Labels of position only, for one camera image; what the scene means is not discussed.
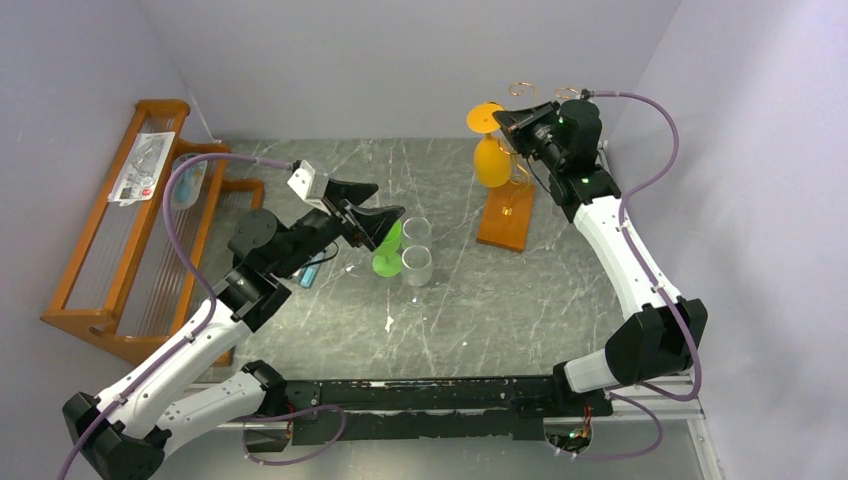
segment gray marble surface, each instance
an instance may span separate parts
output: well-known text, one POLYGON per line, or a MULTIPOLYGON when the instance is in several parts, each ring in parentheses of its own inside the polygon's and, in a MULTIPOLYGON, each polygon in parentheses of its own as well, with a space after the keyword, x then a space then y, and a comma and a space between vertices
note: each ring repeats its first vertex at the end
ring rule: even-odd
MULTIPOLYGON (((473 174, 476 143, 230 142, 236 153, 315 160, 336 178, 379 184, 366 206, 400 204, 433 224, 435 271, 424 305, 411 306, 400 276, 378 277, 370 252, 339 242, 312 288, 292 285, 273 319, 236 347, 233 367, 201 380, 220 380, 254 359, 290 379, 538 374, 602 346, 623 323, 618 300, 589 244, 541 188, 523 254, 476 243, 487 194, 473 174)), ((284 172, 231 164, 228 173, 262 179, 264 206, 284 223, 308 211, 284 172)), ((213 281, 230 265, 226 243, 244 205, 227 200, 216 213, 201 265, 213 281)))

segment white wall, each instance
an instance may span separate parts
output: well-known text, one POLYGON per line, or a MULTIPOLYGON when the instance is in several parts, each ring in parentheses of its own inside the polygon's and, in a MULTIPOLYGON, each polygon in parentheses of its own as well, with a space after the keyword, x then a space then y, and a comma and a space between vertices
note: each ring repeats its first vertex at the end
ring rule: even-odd
MULTIPOLYGON (((53 478, 61 415, 128 365, 39 320, 141 98, 185 98, 132 0, 0 1, 0 471, 53 478)), ((194 112, 186 137, 206 138, 194 112)), ((69 478, 94 477, 78 460, 69 478)))
POLYGON ((473 136, 516 81, 631 89, 679 0, 140 3, 214 134, 357 138, 473 136))
MULTIPOLYGON (((838 0, 687 0, 638 87, 683 148, 631 212, 710 312, 702 400, 729 479, 848 478, 847 24, 838 0)), ((611 144, 633 186, 670 134, 630 105, 611 144)))

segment clear glass cup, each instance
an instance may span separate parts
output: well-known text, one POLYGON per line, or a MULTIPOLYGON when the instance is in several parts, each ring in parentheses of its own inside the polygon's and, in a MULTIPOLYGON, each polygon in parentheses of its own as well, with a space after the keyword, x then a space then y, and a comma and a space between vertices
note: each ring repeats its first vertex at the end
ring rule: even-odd
POLYGON ((424 217, 407 218, 403 222, 403 238, 400 243, 403 248, 414 245, 431 248, 433 246, 433 228, 430 226, 430 222, 424 217))
POLYGON ((424 291, 421 287, 433 278, 433 257, 430 250, 423 245, 413 245, 403 251, 401 262, 403 282, 411 287, 408 303, 413 306, 423 305, 424 291))

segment blue object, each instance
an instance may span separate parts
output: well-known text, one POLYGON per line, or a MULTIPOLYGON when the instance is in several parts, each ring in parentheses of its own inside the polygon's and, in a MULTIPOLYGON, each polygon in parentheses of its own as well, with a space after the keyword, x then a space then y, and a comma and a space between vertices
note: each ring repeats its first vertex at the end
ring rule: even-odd
MULTIPOLYGON (((321 252, 318 255, 315 255, 314 257, 312 257, 312 260, 310 260, 308 263, 320 262, 323 259, 324 259, 324 252, 321 252)), ((320 267, 321 267, 320 263, 306 267, 306 270, 304 270, 300 274, 300 286, 303 287, 303 288, 311 287, 312 283, 315 281, 315 277, 318 275, 318 268, 320 268, 320 267)))
MULTIPOLYGON (((197 156, 196 153, 187 153, 181 155, 174 161, 173 169, 183 164, 191 157, 197 156)), ((200 196, 200 190, 203 187, 203 178, 206 175, 206 162, 200 162, 192 165, 185 173, 177 180, 177 185, 174 187, 174 196, 171 200, 171 205, 174 210, 185 210, 197 201, 200 196)))

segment wooden drying rack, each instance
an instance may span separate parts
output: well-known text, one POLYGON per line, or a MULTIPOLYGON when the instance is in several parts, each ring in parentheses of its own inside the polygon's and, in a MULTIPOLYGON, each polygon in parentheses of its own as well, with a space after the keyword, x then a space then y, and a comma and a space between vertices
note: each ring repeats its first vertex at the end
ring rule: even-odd
MULTIPOLYGON (((170 177, 173 162, 180 155, 186 153, 230 152, 229 146, 222 143, 197 144, 179 138, 180 131, 189 111, 188 104, 182 100, 142 100, 138 102, 135 115, 118 147, 118 152, 115 155, 106 179, 100 187, 94 207, 82 229, 82 234, 80 234, 77 240, 76 247, 59 281, 59 286, 56 289, 53 300, 50 302, 49 308, 41 315, 41 319, 50 325, 60 328, 136 365, 143 362, 168 339, 168 336, 173 335, 183 326, 188 317, 192 290, 195 284, 194 277, 190 273, 186 273, 182 282, 182 288, 177 293, 176 311, 173 320, 170 322, 167 335, 127 336, 116 333, 124 314, 124 308, 130 296, 136 273, 138 272, 139 263, 150 238, 154 221, 160 210, 159 207, 162 203, 165 183, 170 177), (158 132, 170 131, 176 134, 165 166, 162 169, 162 174, 156 185, 153 198, 142 202, 141 207, 137 211, 126 243, 123 245, 117 268, 111 273, 111 284, 102 304, 91 305, 90 308, 67 309, 68 300, 71 298, 80 271, 83 269, 86 257, 98 234, 106 210, 110 205, 108 196, 112 191, 112 186, 115 184, 115 180, 118 178, 121 168, 127 160, 136 136, 145 127, 152 127, 154 131, 158 132)), ((225 179, 226 160, 221 159, 214 163, 209 162, 208 165, 214 165, 214 168, 207 169, 203 187, 206 191, 206 203, 203 206, 199 226, 190 251, 191 261, 195 265, 200 264, 203 256, 203 249, 212 225, 212 217, 221 193, 252 192, 251 208, 259 208, 264 192, 264 185, 260 180, 225 179)), ((224 354, 215 364, 229 365, 231 363, 232 351, 224 354)))

